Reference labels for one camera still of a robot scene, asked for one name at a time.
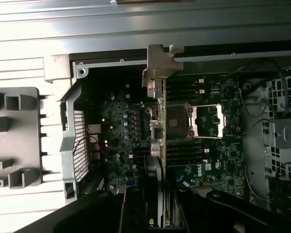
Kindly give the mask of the green motherboard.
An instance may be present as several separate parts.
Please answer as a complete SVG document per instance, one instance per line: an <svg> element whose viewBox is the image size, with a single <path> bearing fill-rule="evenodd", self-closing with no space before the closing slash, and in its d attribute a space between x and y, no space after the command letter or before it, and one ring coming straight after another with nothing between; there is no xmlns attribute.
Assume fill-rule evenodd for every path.
<svg viewBox="0 0 291 233"><path fill-rule="evenodd" d="M138 185L150 174L150 125L157 120L157 100L147 97L136 77L99 77L89 85L93 133L104 160L105 187L116 194ZM238 83L219 76L171 77L166 82L167 105L221 104L226 117L223 138L167 140L167 171L177 186L208 187L237 197L244 194L243 142Z"/></svg>

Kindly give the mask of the black open PC case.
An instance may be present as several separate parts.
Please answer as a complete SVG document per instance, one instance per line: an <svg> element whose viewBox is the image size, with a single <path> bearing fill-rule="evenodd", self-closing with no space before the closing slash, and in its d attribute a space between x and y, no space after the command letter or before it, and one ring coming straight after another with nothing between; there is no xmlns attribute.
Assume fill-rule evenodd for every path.
<svg viewBox="0 0 291 233"><path fill-rule="evenodd" d="M221 83L228 80L234 80L238 83L237 92L240 98L240 124L243 136L243 85L248 81L260 80L268 82L278 78L284 79L291 75L291 49L259 52L255 54L232 54L228 57L219 55L198 56L190 54L188 50L184 48L182 53L176 53L174 55L174 59L177 62L182 62L184 67L182 70L174 72L169 78L189 75L219 76ZM82 56L75 58L72 63L76 73L76 84L73 85L73 90L60 103L61 120L63 124L63 142L60 152L62 156L65 198L68 203L96 189L109 191L105 187L105 173L102 169L104 164L102 152L97 143L92 141L93 133L99 133L101 131L101 125L100 123L92 123L90 120L89 109L91 103L88 85L99 77L107 79L136 77L141 80L140 86L146 90L147 94L147 88L142 86L142 73L147 68L147 51L129 52L124 57L95 59ZM145 176L141 183L136 186L144 187L148 196L146 199L146 208L150 225L158 226L158 181L156 167L151 156L149 157L148 164L150 174ZM177 226L179 225L179 207L173 190L176 187L182 186L177 186L173 183L173 176L171 173L167 171L166 174L166 188L168 193L167 211L169 220L167 226ZM214 190L208 187L187 188L197 192L201 196L205 196L210 191L219 191L218 189ZM121 189L116 194L122 193L126 189L127 188ZM237 198L250 202L250 193L245 178L244 194L242 197ZM275 214L291 219L290 214Z"/></svg>

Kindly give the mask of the metal socket cover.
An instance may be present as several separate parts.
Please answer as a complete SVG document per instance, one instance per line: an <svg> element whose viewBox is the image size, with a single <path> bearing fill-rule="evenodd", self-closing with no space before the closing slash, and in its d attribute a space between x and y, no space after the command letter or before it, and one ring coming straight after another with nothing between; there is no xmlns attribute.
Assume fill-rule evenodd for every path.
<svg viewBox="0 0 291 233"><path fill-rule="evenodd" d="M226 117L221 104L192 107L191 127L196 138L221 139L226 126Z"/></svg>

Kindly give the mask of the CPU socket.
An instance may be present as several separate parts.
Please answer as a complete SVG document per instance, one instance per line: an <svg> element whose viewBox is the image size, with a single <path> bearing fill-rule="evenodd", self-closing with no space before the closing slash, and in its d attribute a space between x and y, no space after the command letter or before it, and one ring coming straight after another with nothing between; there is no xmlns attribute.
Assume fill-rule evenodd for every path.
<svg viewBox="0 0 291 233"><path fill-rule="evenodd" d="M167 140L180 140L195 136L192 113L193 108L189 103L167 105Z"/></svg>

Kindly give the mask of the metal disk bay cage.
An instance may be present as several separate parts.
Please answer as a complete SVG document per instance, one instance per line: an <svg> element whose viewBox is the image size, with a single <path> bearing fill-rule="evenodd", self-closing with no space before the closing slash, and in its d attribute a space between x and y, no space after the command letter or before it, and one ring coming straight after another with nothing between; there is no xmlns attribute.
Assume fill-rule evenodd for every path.
<svg viewBox="0 0 291 233"><path fill-rule="evenodd" d="M291 75L243 85L244 174L250 202L291 215Z"/></svg>

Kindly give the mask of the grey parts rack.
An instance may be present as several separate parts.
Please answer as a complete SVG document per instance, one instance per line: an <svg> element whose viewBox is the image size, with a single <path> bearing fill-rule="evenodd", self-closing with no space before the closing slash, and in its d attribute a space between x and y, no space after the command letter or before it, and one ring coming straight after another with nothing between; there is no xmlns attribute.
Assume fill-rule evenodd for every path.
<svg viewBox="0 0 291 233"><path fill-rule="evenodd" d="M42 182L39 91L0 87L0 188Z"/></svg>

